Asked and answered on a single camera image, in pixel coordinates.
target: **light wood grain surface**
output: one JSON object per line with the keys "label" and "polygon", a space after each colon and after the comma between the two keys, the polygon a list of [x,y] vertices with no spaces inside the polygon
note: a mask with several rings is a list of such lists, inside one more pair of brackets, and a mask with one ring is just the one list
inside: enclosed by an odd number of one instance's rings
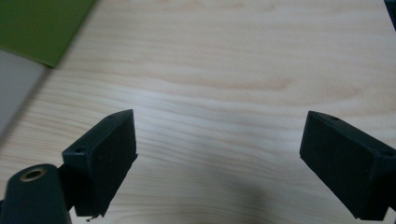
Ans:
{"label": "light wood grain surface", "polygon": [[396,147],[395,73],[382,0],[102,0],[2,139],[0,194],[132,108],[139,157],[92,223],[370,223],[299,149],[308,110]]}

